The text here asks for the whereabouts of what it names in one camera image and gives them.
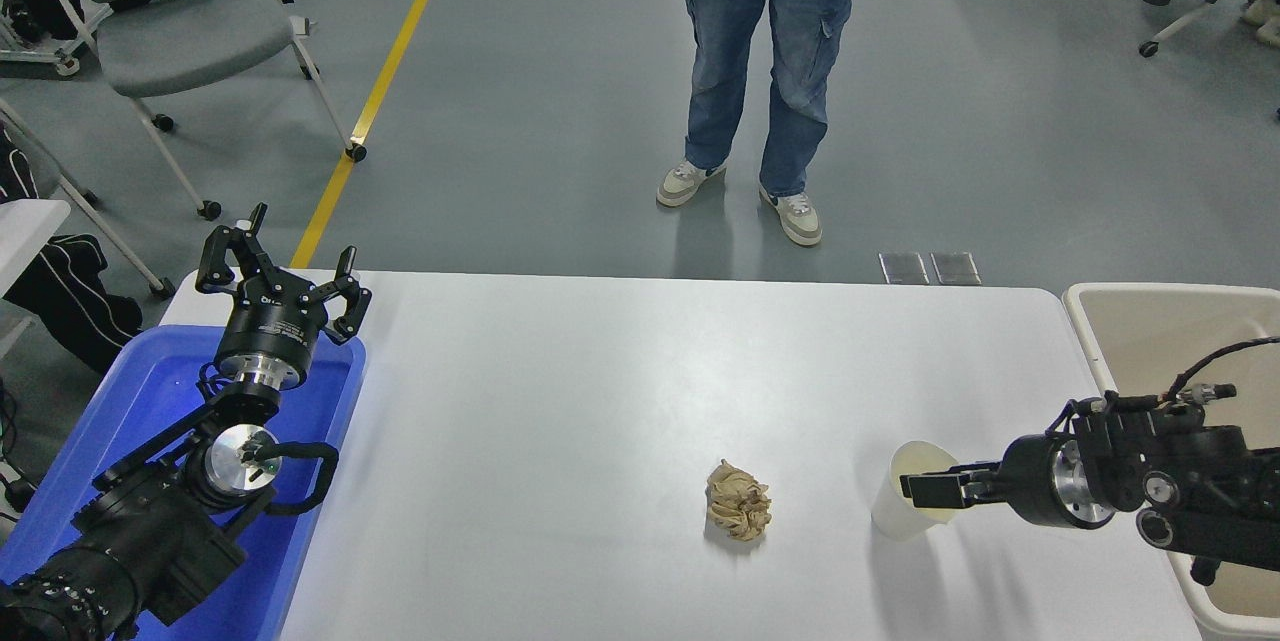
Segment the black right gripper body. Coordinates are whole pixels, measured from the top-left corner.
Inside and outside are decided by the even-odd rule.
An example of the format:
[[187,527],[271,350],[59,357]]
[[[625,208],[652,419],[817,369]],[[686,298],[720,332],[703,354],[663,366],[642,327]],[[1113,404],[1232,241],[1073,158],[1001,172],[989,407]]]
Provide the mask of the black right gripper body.
[[1059,449],[1057,439],[1024,435],[1011,441],[1000,462],[1000,495],[1032,525],[1064,527],[1064,505],[1056,493],[1053,473]]

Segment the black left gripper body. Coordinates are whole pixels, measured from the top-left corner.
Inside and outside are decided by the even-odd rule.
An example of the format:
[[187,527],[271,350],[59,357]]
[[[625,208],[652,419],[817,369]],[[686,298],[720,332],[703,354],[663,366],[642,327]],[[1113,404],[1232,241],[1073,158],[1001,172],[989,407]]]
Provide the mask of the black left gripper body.
[[237,375],[247,368],[250,358],[264,357],[285,367],[284,381],[306,381],[319,331],[328,321],[323,307],[305,308],[301,303],[314,287],[314,281],[292,273],[283,273],[275,281],[265,275],[242,278],[215,353],[219,372]]

